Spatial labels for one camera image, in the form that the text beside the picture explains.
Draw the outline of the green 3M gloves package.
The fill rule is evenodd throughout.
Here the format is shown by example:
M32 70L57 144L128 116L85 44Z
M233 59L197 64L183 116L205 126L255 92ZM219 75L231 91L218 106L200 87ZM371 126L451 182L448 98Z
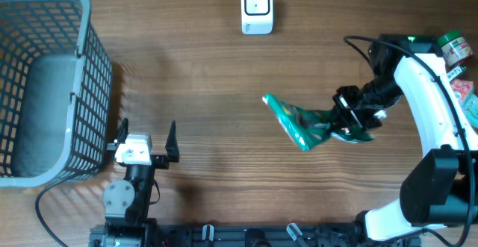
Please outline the green 3M gloves package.
M346 101L337 99L330 110L306 110L288 104L271 93L264 95L262 101L272 110L291 141L302 151L310 151L333 137L348 143L373 140Z

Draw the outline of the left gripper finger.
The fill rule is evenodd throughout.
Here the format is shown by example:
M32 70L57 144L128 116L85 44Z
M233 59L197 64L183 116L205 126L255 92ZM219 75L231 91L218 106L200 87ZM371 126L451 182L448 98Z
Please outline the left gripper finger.
M114 140L114 143L119 145L120 143L124 143L126 137L128 136L128 119L124 118L117 130L117 137Z
M167 141L165 144L165 150L167 152L167 158L169 162L179 162L180 152L179 145L176 137L176 122L172 121L170 130L168 133Z

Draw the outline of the green lid plastic jar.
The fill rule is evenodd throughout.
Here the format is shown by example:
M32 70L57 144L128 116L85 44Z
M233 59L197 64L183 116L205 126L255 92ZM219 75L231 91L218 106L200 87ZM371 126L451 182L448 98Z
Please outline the green lid plastic jar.
M438 38L446 64L453 68L473 56L474 52L459 31L451 31Z

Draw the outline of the red white small packet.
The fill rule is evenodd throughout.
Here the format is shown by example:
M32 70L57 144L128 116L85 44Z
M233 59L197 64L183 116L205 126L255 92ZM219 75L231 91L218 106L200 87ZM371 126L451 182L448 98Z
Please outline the red white small packet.
M461 106L463 106L465 102L474 94L473 81L465 81L456 78L452 80L450 86L452 87L453 93Z

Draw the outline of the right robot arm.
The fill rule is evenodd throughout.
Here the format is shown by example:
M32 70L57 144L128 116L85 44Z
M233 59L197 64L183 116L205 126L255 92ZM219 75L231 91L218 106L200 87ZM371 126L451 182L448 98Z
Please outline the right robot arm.
M395 201L358 215L358 243L386 246L456 226L463 243L477 222L477 133L452 92L443 51L424 35L383 34L369 43L363 57L373 80L337 90L335 127L351 135L378 128L379 112L405 98L423 157Z

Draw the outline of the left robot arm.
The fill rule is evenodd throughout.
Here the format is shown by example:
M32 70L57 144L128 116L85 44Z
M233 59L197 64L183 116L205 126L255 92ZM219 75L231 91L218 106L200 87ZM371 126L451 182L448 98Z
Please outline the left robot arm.
M168 169L179 162L176 123L172 122L165 154L152 153L149 134L128 132L124 119L117 138L107 144L106 150L114 154L114 161L126 168L123 179L113 181L105 188L102 202L105 206L105 224L90 230L89 245L108 246L168 246L168 239L156 219L149 218L149 207L158 203L151 200L152 191L159 190L155 180L157 169Z

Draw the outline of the light green wipes packet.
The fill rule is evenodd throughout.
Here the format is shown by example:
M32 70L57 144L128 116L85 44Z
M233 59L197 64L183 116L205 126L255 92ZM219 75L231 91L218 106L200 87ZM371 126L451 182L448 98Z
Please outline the light green wipes packet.
M471 96L467 99L467 101L463 104L463 112L466 116L469 124L478 129L478 99L477 96L471 94Z

